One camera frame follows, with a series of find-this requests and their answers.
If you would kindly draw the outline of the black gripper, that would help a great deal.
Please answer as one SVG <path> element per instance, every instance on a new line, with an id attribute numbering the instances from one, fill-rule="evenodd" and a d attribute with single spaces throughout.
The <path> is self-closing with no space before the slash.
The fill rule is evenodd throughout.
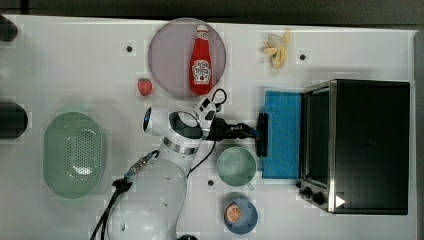
<path id="1" fill-rule="evenodd" d="M 259 134 L 255 132 L 256 128 L 254 127 L 251 127 L 245 123 L 238 123 L 237 127 L 245 132 L 236 134 L 234 124 L 228 124 L 224 119 L 217 117 L 212 121 L 209 139 L 211 141 L 222 141 L 224 139 L 256 139 L 259 137 Z"/>

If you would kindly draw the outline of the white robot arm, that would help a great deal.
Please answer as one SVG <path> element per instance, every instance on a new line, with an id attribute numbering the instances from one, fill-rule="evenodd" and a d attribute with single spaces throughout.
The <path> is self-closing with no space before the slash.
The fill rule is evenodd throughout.
<path id="1" fill-rule="evenodd" d="M 151 106 L 143 118 L 147 134 L 161 138 L 159 149 L 138 160 L 115 182 L 119 195 L 102 240 L 177 240 L 177 223 L 187 195 L 187 176 L 204 141 L 268 137 L 264 114 L 255 127 L 229 124 L 216 115 L 220 105 L 205 97 L 191 110 Z"/>

